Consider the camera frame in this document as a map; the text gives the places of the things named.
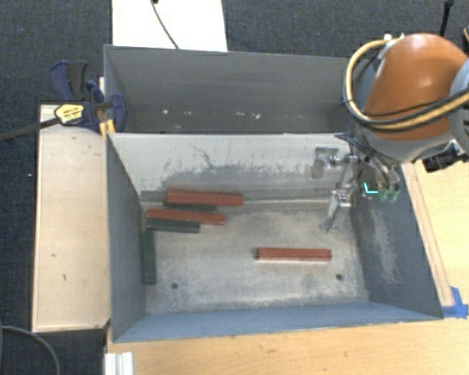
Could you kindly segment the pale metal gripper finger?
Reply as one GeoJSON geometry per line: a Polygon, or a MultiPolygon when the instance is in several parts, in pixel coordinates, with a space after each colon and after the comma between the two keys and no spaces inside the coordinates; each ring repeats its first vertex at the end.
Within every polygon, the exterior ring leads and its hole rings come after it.
{"type": "Polygon", "coordinates": [[[337,148],[316,147],[311,177],[321,179],[326,171],[335,168],[340,162],[337,148]]]}
{"type": "Polygon", "coordinates": [[[323,232],[330,232],[342,227],[351,208],[351,194],[342,191],[332,191],[329,198],[327,216],[320,225],[320,229],[323,232]]]}

